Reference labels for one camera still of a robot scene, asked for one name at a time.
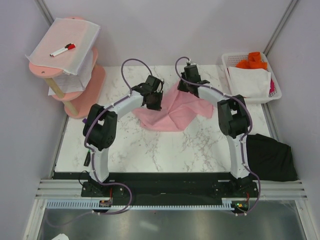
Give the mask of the pink t shirt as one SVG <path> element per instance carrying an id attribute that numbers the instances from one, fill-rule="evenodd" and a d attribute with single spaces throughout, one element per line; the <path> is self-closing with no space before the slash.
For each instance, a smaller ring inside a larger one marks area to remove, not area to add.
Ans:
<path id="1" fill-rule="evenodd" d="M 136 108 L 132 113 L 140 120 L 140 126 L 147 130 L 182 132 L 198 115 L 210 119 L 214 112 L 214 106 L 208 101 L 179 91 L 178 83 L 164 95 L 161 107 L 160 111 Z"/>

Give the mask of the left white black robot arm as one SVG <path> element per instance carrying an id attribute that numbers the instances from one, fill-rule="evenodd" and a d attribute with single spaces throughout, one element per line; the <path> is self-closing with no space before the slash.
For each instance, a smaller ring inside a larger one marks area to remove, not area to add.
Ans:
<path id="1" fill-rule="evenodd" d="M 105 180 L 110 174 L 109 148 L 116 139 L 118 120 L 143 106 L 160 111 L 163 86 L 164 81 L 149 75 L 145 82 L 130 88 L 129 93 L 118 101 L 106 106 L 97 103 L 91 106 L 82 133 L 84 147 L 91 154 L 89 175 L 95 181 L 92 191 L 99 197 L 106 196 L 110 191 L 110 185 Z"/>

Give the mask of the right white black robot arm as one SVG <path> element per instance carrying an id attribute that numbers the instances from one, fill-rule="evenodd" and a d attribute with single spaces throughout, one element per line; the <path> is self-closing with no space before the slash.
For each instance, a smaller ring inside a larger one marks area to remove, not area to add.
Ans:
<path id="1" fill-rule="evenodd" d="M 217 109 L 220 131 L 226 136 L 230 152 L 230 173 L 235 179 L 249 176 L 246 139 L 252 129 L 252 118 L 241 95 L 229 96 L 202 80 L 195 64 L 187 63 L 178 75 L 178 90 L 191 93 Z"/>

